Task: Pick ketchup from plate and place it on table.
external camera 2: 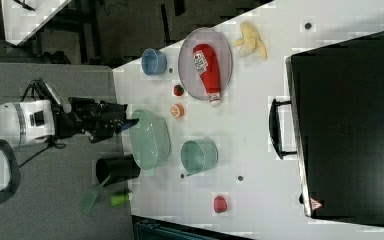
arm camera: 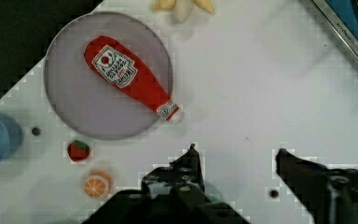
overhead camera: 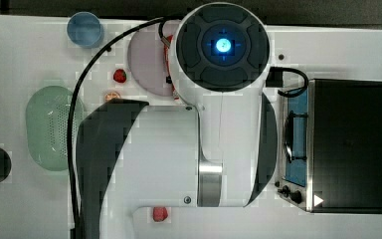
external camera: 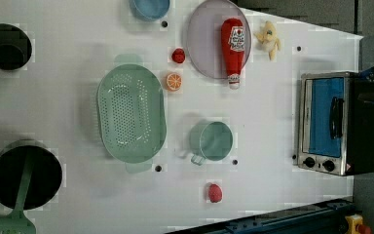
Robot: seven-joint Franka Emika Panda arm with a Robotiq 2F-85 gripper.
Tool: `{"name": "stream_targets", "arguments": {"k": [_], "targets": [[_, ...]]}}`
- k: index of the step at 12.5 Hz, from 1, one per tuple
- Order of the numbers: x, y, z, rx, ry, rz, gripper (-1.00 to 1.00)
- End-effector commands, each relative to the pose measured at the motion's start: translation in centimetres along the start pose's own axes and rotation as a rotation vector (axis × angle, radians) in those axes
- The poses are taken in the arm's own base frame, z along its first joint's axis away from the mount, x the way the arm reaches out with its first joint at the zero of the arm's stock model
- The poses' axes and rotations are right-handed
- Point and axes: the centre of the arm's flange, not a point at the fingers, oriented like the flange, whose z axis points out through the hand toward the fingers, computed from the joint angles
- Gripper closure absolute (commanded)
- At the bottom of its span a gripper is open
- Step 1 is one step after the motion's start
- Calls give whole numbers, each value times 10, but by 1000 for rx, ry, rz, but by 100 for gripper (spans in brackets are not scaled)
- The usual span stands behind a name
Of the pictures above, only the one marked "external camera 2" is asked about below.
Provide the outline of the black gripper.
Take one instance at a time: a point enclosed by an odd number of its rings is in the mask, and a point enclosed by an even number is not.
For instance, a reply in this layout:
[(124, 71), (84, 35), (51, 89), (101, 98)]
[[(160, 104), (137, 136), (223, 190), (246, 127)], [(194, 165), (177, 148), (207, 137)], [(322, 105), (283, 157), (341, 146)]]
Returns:
[(138, 119), (127, 119), (127, 104), (70, 97), (68, 104), (53, 104), (55, 135), (58, 139), (85, 134), (97, 143), (135, 126)]

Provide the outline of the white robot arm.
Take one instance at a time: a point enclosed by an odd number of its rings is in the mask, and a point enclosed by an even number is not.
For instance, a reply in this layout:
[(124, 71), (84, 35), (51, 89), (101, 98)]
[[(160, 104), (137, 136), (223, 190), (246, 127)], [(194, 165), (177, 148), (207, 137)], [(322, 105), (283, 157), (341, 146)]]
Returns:
[(17, 148), (43, 143), (54, 147), (58, 140), (77, 134), (92, 143), (106, 140), (139, 122), (127, 118), (126, 109), (85, 98), (71, 98), (66, 105), (51, 100), (0, 105), (0, 204), (16, 193), (21, 182)]

